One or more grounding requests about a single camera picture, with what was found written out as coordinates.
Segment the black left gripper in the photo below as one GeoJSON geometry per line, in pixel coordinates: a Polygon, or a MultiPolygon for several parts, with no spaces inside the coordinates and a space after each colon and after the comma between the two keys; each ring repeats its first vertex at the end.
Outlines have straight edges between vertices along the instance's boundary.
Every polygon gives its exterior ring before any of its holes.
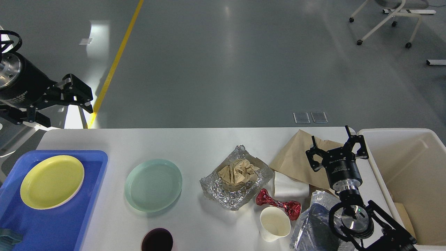
{"type": "Polygon", "coordinates": [[[0,116],[13,124],[36,122],[51,127],[51,120],[38,112],[54,105],[76,105],[93,113],[91,88],[73,74],[62,81],[48,78],[19,53],[4,53],[1,59],[0,116]]]}

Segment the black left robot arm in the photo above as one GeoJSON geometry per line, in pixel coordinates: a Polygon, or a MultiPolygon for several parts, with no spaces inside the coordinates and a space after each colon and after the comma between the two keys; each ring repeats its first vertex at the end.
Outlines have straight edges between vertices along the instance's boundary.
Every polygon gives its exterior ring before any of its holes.
{"type": "Polygon", "coordinates": [[[93,113],[91,88],[73,74],[53,81],[32,62],[18,53],[22,46],[19,34],[1,30],[2,35],[17,40],[1,40],[0,115],[12,124],[37,123],[51,127],[51,120],[40,110],[55,106],[76,105],[93,113]]]}

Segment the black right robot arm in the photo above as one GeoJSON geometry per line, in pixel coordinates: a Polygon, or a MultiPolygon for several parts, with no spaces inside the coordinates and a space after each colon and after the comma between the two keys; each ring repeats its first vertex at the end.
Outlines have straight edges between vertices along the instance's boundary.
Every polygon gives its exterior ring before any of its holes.
{"type": "Polygon", "coordinates": [[[357,159],[368,159],[364,137],[351,134],[343,146],[323,150],[313,145],[306,151],[313,171],[325,170],[328,183],[340,202],[329,211],[330,230],[339,239],[350,242],[359,251],[414,251],[417,240],[373,200],[363,202],[359,187],[363,184],[357,159]]]}

